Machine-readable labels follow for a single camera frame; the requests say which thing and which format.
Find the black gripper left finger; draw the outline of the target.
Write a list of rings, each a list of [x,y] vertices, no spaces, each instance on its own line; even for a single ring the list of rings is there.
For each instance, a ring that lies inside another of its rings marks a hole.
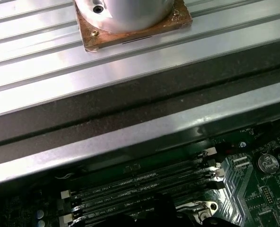
[[[156,194],[154,197],[154,211],[150,211],[144,218],[135,221],[132,217],[126,214],[118,214],[110,218],[111,227],[143,227],[151,221],[161,220],[161,211],[165,211],[165,195]]]

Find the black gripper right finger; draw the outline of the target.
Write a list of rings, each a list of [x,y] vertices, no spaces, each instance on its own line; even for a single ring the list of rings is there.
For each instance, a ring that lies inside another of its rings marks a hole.
[[[165,194],[165,223],[175,227],[228,227],[229,222],[213,216],[218,205],[210,201],[194,201],[176,207],[169,194]]]

